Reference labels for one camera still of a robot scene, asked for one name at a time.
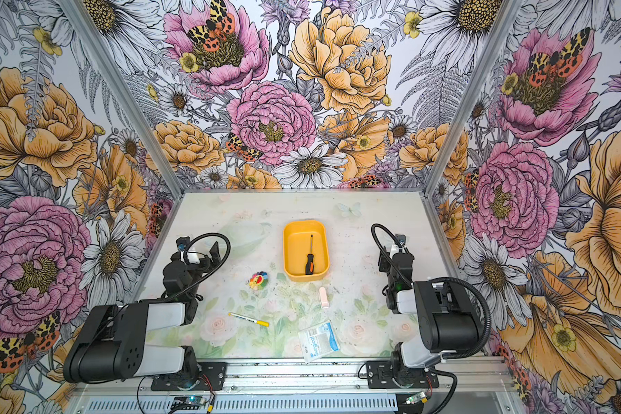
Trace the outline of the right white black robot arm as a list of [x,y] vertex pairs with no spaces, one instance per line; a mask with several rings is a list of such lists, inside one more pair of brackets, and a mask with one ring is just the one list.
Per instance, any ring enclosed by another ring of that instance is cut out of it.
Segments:
[[389,362],[367,364],[371,389],[437,386],[431,369],[476,354],[492,328],[492,312],[478,289],[449,277],[412,281],[413,260],[405,248],[379,254],[379,271],[387,276],[386,306],[394,314],[414,316],[418,333],[397,343]]

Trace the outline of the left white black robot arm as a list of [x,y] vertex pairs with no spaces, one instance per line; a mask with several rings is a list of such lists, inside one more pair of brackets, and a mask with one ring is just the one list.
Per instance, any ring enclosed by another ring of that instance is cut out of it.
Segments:
[[65,358],[65,381],[101,384],[180,374],[183,386],[193,385],[199,368],[191,346],[146,344],[151,331],[193,322],[203,300],[198,286],[221,266],[219,243],[214,243],[207,254],[190,251],[190,245],[189,238],[178,240],[179,251],[163,270],[162,297],[91,309]]

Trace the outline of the black orange screwdriver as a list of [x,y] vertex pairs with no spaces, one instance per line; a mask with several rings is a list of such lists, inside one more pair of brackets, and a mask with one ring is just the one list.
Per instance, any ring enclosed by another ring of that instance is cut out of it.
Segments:
[[312,275],[315,272],[313,244],[314,244],[314,235],[310,235],[309,253],[306,257],[306,263],[305,263],[305,275]]

